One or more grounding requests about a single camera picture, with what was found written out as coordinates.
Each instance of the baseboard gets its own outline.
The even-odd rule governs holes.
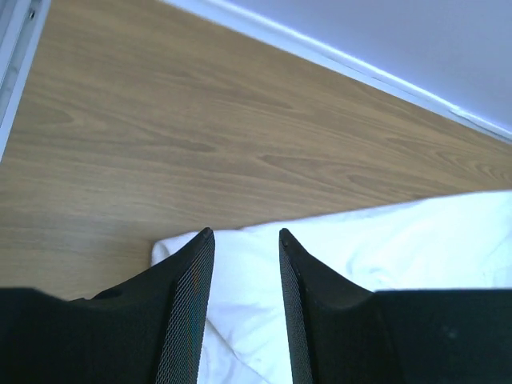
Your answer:
[[[367,62],[226,0],[162,1],[512,144],[512,127],[507,130],[497,126]]]
[[[51,0],[9,0],[0,10],[0,161]]]

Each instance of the white cloth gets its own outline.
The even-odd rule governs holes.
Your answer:
[[[218,230],[198,382],[292,382],[278,262],[281,228],[368,290],[512,287],[512,191]],[[195,235],[157,242],[152,263]]]

